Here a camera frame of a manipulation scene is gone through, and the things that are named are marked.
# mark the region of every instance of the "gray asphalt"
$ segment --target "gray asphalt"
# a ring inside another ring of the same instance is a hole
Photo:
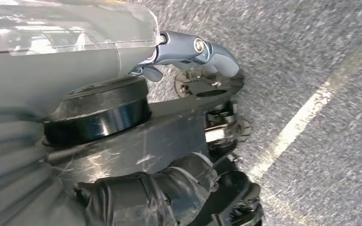
[[[246,71],[237,100],[253,134],[238,153],[263,187],[266,225],[362,226],[362,0],[133,2]],[[162,69],[153,102],[177,98],[179,71]]]

